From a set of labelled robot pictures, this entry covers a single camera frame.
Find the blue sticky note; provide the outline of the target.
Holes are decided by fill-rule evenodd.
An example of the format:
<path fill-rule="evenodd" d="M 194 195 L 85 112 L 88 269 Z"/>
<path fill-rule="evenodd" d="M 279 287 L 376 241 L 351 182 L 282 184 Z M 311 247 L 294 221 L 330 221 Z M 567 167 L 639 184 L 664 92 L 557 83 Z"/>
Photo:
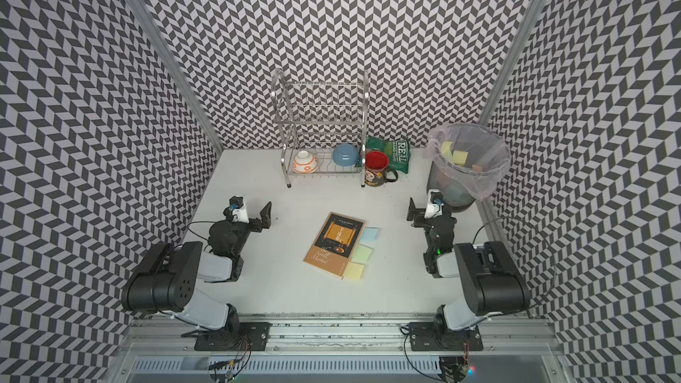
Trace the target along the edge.
<path fill-rule="evenodd" d="M 363 230 L 362 235 L 361 235 L 359 241 L 360 241 L 362 244 L 372 243 L 372 242 L 376 241 L 376 239 L 377 239 L 377 237 L 378 237 L 378 235 L 379 235 L 379 231 L 380 231 L 379 228 L 375 228 L 375 227 L 366 227 L 366 228 Z"/>

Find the green sticky note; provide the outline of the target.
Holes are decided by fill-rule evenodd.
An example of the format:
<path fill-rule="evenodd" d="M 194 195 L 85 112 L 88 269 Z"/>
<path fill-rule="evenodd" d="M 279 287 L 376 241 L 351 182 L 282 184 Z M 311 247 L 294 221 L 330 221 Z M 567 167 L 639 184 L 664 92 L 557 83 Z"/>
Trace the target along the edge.
<path fill-rule="evenodd" d="M 366 264 L 372 256 L 373 249 L 368 246 L 358 245 L 353 251 L 351 262 Z"/>

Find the brown paperback book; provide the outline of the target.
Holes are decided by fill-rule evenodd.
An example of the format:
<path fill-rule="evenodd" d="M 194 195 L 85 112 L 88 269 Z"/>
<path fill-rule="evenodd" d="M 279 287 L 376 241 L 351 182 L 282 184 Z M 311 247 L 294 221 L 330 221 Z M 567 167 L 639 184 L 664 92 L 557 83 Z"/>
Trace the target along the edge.
<path fill-rule="evenodd" d="M 363 220 L 330 213 L 303 262 L 343 278 L 364 228 Z"/>

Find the yellow sticky note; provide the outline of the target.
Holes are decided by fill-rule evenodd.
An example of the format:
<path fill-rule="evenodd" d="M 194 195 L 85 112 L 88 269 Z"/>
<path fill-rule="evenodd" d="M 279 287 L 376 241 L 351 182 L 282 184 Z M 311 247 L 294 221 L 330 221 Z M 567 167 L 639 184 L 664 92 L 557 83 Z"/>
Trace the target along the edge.
<path fill-rule="evenodd" d="M 345 269 L 343 278 L 358 281 L 362 278 L 365 266 L 361 263 L 349 262 Z"/>

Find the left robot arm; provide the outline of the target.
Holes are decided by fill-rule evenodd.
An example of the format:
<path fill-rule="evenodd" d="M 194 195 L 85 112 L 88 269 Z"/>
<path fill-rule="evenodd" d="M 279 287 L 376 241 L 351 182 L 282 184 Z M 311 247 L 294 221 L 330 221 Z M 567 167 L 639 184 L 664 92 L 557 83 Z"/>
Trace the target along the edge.
<path fill-rule="evenodd" d="M 225 218 L 212 223 L 207 246 L 196 242 L 181 245 L 156 243 L 150 247 L 122 289 L 122 308 L 128 312 L 161 314 L 195 329 L 184 338 L 195 339 L 199 350 L 263 350 L 265 343 L 253 344 L 253 337 L 266 338 L 266 322 L 242 324 L 235 306 L 221 302 L 197 287 L 235 283 L 244 267 L 241 257 L 253 233 L 271 227 L 271 202 L 251 218 L 244 199 L 230 198 Z"/>

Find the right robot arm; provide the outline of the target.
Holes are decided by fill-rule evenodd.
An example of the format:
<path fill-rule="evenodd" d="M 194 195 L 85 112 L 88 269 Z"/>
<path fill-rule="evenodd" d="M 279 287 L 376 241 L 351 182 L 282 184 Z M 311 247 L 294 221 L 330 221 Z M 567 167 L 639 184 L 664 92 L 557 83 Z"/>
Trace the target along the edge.
<path fill-rule="evenodd" d="M 429 193 L 425 207 L 417 207 L 411 200 L 406 220 L 423 230 L 427 242 L 423 254 L 426 272 L 433 278 L 454 278 L 463 294 L 440 306 L 432 322 L 408 324 L 413 349 L 446 349 L 461 342 L 465 347 L 480 350 L 482 345 L 473 341 L 479 335 L 478 324 L 530 308 L 530 290 L 505 244 L 457 243 L 457 219 L 439 191 Z"/>

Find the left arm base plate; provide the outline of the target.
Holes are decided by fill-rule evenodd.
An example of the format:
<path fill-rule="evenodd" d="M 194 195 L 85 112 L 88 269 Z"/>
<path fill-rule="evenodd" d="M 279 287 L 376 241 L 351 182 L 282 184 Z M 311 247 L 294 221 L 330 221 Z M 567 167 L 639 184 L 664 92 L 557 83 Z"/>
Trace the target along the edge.
<path fill-rule="evenodd" d="M 198 331 L 194 350 L 200 352 L 262 352 L 266 350 L 271 331 L 269 322 L 246 322 L 237 333 L 228 330 Z"/>

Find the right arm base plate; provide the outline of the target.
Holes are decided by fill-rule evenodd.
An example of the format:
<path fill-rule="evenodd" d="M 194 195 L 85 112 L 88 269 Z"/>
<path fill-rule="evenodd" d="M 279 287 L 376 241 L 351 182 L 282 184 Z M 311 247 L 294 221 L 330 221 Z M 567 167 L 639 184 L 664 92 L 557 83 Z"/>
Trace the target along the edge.
<path fill-rule="evenodd" d="M 436 329 L 432 322 L 411 322 L 402 327 L 407 344 L 415 352 L 483 351 L 478 327 L 462 331 Z"/>

